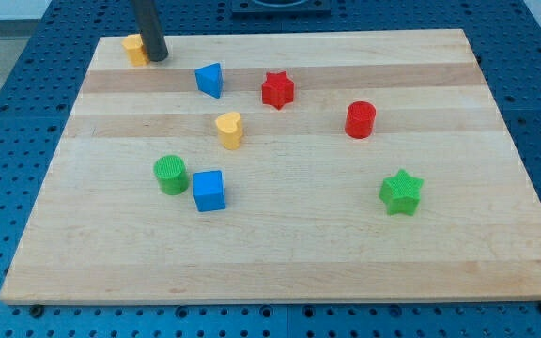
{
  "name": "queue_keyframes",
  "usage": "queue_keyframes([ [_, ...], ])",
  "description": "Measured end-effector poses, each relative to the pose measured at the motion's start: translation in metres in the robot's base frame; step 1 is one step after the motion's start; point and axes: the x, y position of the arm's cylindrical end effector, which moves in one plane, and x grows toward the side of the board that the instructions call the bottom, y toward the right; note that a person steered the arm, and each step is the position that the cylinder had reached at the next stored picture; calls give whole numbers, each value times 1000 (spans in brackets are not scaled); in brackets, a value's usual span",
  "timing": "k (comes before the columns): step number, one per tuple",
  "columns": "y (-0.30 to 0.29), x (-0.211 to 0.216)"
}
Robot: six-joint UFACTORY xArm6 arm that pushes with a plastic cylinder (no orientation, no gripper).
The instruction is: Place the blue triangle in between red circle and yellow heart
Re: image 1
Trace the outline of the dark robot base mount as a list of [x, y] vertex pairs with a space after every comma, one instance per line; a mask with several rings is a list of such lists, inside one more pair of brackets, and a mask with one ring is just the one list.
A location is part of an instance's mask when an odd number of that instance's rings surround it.
[[328, 14], [330, 0], [230, 0], [233, 15], [245, 14]]

